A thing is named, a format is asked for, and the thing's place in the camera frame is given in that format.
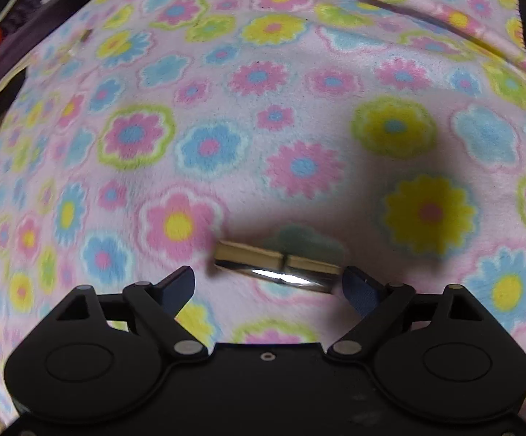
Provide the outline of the gold lipstick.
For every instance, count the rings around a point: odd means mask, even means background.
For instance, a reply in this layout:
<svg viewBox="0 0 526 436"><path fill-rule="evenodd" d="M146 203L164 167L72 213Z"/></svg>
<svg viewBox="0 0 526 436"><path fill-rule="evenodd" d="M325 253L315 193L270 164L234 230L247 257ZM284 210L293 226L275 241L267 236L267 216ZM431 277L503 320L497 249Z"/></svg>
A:
<svg viewBox="0 0 526 436"><path fill-rule="evenodd" d="M326 262L224 240L217 243L213 264L252 279L319 293L331 293L343 270Z"/></svg>

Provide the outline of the pink floral fleece blanket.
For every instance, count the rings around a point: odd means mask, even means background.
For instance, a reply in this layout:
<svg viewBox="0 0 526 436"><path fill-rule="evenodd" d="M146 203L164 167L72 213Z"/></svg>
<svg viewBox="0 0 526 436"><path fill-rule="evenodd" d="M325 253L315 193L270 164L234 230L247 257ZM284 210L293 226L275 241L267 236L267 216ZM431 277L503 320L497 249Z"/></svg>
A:
<svg viewBox="0 0 526 436"><path fill-rule="evenodd" d="M356 323L339 293L216 269L220 239L461 283L526 352L524 22L520 0L83 7L0 127L0 420L7 357L81 283L192 267L180 321L207 347Z"/></svg>

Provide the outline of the distant beige stick item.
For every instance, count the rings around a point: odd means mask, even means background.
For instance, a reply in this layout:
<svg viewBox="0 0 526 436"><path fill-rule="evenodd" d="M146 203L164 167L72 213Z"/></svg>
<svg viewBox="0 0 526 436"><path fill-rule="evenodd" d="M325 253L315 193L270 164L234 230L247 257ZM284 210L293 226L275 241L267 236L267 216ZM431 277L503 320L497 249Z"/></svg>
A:
<svg viewBox="0 0 526 436"><path fill-rule="evenodd" d="M81 44L86 43L92 32L92 29L83 29L79 33L74 33L66 44L67 51L75 51Z"/></svg>

